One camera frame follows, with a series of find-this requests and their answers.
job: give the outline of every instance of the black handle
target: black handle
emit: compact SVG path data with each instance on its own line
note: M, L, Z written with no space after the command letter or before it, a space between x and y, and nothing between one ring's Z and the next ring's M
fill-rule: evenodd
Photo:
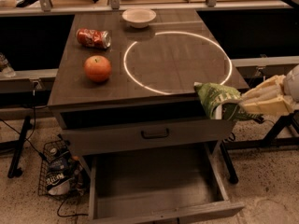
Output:
M141 136L144 139L166 138L169 136L169 130L166 128L162 133L147 133L145 131L141 131Z

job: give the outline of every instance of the apple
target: apple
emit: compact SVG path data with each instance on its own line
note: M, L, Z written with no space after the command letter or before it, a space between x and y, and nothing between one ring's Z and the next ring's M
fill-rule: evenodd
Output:
M110 61L100 55L94 55L86 59L84 63L85 75L94 82L103 82L111 75Z

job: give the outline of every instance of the red soda can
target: red soda can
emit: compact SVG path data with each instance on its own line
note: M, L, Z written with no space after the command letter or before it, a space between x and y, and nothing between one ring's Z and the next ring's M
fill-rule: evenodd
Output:
M76 32L76 38L79 44L88 48L107 49L111 45L109 31L80 28Z

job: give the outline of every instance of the speckled floor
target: speckled floor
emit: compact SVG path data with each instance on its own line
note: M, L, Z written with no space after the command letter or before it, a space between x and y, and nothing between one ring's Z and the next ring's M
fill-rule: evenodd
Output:
M239 122L234 128L237 140L259 139L271 129L275 118L257 124L253 121ZM7 120L21 129L22 120ZM60 128L53 117L37 118L36 129L30 140L38 150L58 139ZM285 129L279 137L295 135ZM18 135L0 122L0 142L14 140ZM298 147L248 149L230 151L239 177L236 185L228 182L229 174L221 155L217 164L227 194L232 202L242 202L245 208L234 217L209 220L206 224L297 224L299 223L299 152ZM21 154L20 177L7 178L11 154L0 155L0 223L2 224L53 224L88 223L88 217L58 217L62 203L50 197L38 195L40 157L28 142ZM61 215L87 214L89 194L68 200L60 210Z

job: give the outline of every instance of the plastic bottle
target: plastic bottle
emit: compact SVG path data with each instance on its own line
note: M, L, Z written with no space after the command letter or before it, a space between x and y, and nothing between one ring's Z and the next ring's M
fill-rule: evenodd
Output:
M9 61L6 56L0 52L0 71L5 77L15 77L16 73L14 69L11 67Z

